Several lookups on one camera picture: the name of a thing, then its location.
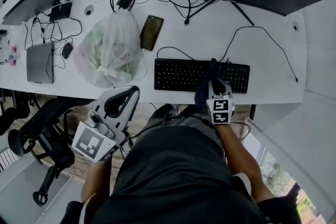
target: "forearm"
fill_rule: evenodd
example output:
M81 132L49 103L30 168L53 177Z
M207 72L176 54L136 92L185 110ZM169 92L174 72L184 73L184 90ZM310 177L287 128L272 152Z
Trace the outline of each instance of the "forearm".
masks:
M251 182L252 197L258 202L272 198L273 195L262 181L260 167L252 155L245 149L229 125L217 126L228 166L232 173L247 175Z
M86 202L94 194L88 205L93 210L97 210L110 196L111 166L112 159L104 163L91 163L89 166L81 201Z

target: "black and white square marker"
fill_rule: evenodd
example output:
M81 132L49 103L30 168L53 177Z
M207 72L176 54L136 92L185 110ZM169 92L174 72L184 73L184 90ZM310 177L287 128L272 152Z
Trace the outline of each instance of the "black and white square marker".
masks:
M214 102L214 111L228 110L228 101L227 100L216 100Z
M214 123L227 123L228 113L214 113Z
M103 140L102 137L98 136L93 131L84 129L76 144L76 148L94 159Z

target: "dark blue cloth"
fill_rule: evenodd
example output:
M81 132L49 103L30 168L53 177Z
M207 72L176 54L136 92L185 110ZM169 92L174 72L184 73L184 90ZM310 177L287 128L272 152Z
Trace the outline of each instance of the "dark blue cloth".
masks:
M205 79L198 85L195 93L195 105L199 111L203 111L206 108L206 100L209 98L209 81L213 84L218 84L217 79L221 78L223 74L224 68L220 66L215 58L212 58Z

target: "person's right arm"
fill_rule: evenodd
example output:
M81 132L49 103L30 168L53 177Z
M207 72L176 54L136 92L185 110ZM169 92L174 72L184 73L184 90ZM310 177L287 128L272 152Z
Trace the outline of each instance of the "person's right arm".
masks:
M251 182L251 196L256 203L274 198L262 180L258 163L245 149L232 128L229 125L218 125L217 130L230 170L233 174L247 175Z

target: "gray laptop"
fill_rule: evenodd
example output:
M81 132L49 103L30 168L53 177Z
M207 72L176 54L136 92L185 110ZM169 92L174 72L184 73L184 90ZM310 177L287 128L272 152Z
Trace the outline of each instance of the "gray laptop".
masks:
M35 83L54 82L54 44L35 45L27 49L27 80Z

